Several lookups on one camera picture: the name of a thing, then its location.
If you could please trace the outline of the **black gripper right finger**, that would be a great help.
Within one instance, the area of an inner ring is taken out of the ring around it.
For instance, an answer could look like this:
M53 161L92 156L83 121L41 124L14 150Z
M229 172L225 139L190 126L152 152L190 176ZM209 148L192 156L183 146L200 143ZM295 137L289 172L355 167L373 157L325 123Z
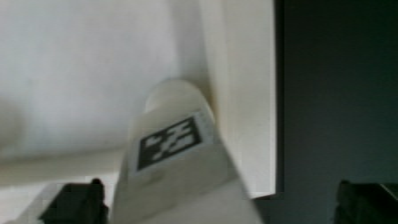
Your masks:
M398 224L398 183L341 181L334 224Z

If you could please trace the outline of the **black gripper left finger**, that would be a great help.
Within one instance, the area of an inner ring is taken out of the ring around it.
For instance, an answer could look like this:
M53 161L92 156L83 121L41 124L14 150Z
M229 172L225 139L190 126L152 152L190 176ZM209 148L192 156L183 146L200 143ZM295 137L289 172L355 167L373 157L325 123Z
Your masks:
M39 220L42 224L106 224L105 185L97 178L64 185Z

